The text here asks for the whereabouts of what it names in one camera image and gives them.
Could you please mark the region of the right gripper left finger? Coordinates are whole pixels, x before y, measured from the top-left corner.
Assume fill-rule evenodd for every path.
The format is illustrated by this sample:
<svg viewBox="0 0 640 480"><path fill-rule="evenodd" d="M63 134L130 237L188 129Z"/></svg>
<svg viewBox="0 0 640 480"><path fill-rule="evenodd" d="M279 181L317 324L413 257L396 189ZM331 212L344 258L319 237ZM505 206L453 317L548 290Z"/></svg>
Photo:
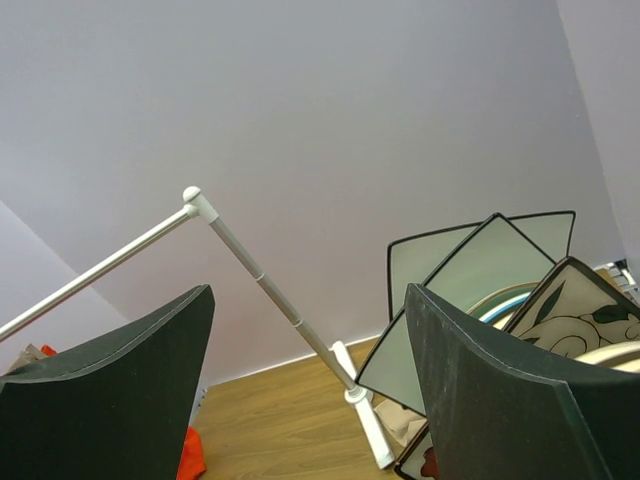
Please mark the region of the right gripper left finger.
<svg viewBox="0 0 640 480"><path fill-rule="evenodd" d="M3 375L2 478L176 478L214 310L199 285Z"/></svg>

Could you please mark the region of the blue striped white plate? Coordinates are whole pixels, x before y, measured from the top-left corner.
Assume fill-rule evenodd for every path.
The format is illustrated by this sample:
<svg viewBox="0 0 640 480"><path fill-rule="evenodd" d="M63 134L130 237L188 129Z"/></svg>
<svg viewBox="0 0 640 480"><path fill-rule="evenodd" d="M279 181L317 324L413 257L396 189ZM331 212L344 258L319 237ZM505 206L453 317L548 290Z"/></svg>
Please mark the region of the blue striped white plate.
<svg viewBox="0 0 640 480"><path fill-rule="evenodd" d="M404 480L439 480L439 468L428 425L424 425L403 450L393 468Z"/></svg>

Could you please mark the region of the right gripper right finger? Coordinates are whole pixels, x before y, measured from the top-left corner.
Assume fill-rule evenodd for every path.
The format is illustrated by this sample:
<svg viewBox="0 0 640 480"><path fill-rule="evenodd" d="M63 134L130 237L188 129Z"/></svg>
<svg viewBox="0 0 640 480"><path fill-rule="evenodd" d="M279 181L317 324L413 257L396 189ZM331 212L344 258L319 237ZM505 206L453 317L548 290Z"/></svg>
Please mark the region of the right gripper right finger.
<svg viewBox="0 0 640 480"><path fill-rule="evenodd" d="M526 343L426 287L405 297L443 479L635 479L639 378Z"/></svg>

